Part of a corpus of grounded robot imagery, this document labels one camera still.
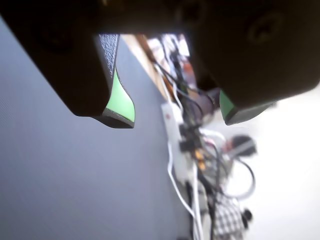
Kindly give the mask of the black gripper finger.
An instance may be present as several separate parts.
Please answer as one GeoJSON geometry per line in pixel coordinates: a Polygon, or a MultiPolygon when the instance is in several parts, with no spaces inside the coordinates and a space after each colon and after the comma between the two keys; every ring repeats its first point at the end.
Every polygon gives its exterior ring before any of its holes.
{"type": "Polygon", "coordinates": [[[220,87],[227,125],[320,82],[317,0],[178,0],[174,19],[220,87]]]}
{"type": "Polygon", "coordinates": [[[135,105],[116,67],[119,35],[101,43],[95,18],[105,0],[3,0],[0,14],[67,108],[115,129],[132,129],[135,105]]]}

